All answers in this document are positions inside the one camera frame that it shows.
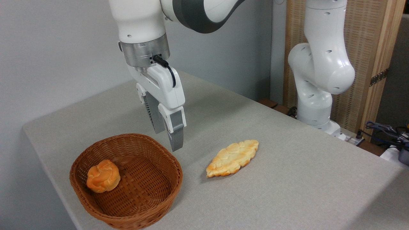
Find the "gripper finger with grey tip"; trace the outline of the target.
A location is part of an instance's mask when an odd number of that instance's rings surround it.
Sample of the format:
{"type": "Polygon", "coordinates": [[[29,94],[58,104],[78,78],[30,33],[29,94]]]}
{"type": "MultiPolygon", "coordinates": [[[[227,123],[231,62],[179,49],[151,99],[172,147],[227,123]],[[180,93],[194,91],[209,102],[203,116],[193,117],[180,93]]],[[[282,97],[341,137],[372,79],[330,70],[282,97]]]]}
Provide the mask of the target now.
{"type": "Polygon", "coordinates": [[[154,131],[159,134],[165,130],[165,125],[162,121],[162,115],[159,112],[159,101],[152,96],[141,84],[136,84],[136,89],[138,92],[139,99],[141,103],[145,106],[149,119],[152,123],[154,131]]]}
{"type": "Polygon", "coordinates": [[[187,125],[183,106],[169,110],[164,105],[159,104],[158,109],[162,115],[172,151],[179,150],[183,147],[183,129],[187,125]]]}

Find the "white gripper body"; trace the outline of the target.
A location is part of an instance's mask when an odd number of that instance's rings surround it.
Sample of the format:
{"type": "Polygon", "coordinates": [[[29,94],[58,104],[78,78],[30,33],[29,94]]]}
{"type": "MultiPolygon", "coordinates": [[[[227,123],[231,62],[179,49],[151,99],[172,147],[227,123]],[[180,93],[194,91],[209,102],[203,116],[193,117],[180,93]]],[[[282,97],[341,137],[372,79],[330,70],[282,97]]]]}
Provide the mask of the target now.
{"type": "Polygon", "coordinates": [[[143,96],[150,93],[159,103],[168,110],[177,109],[185,104],[185,96],[178,72],[172,67],[176,85],[169,69],[160,65],[148,67],[145,72],[136,67],[127,66],[131,76],[137,82],[137,91],[141,103],[143,96]]]}

